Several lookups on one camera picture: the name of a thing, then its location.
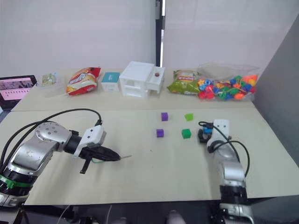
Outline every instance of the laptop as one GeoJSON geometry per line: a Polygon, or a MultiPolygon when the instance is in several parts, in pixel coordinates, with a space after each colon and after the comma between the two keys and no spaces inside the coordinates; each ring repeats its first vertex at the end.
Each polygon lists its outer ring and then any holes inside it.
{"type": "Polygon", "coordinates": [[[34,76],[0,77],[0,106],[10,111],[36,84],[34,76]]]}

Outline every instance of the teal box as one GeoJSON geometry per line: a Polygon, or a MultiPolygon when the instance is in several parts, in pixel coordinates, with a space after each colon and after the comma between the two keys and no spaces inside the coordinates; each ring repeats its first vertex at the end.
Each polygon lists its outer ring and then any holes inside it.
{"type": "Polygon", "coordinates": [[[106,72],[101,82],[104,91],[119,91],[119,77],[119,72],[106,72]]]}

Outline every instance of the white plastic drawer unit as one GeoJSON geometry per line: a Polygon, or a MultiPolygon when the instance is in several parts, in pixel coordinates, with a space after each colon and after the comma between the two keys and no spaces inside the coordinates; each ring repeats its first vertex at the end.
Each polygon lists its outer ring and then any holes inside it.
{"type": "Polygon", "coordinates": [[[120,75],[122,94],[147,99],[150,90],[159,93],[164,71],[165,68],[155,67],[154,64],[130,62],[120,75]]]}

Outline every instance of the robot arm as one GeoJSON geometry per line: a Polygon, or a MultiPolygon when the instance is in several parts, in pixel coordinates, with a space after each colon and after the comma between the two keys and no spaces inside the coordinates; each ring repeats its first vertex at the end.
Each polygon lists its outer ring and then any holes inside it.
{"type": "Polygon", "coordinates": [[[84,174],[92,158],[117,161],[120,156],[102,146],[106,132],[101,125],[88,128],[83,137],[55,122],[45,122],[34,136],[15,152],[0,174],[0,206],[14,207],[26,201],[34,182],[51,160],[54,152],[65,151],[85,159],[84,174]]]}
{"type": "Polygon", "coordinates": [[[245,174],[239,157],[229,144],[229,121],[214,120],[207,123],[198,134],[201,143],[207,144],[220,180],[221,203],[216,223],[254,223],[247,200],[245,174]]]}

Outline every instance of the red snack bag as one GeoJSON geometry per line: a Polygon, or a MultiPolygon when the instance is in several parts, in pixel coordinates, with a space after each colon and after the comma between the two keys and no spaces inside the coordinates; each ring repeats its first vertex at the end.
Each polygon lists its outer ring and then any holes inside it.
{"type": "Polygon", "coordinates": [[[79,95],[90,92],[97,87],[97,79],[101,68],[84,68],[76,72],[67,84],[66,93],[69,95],[79,95]]]}

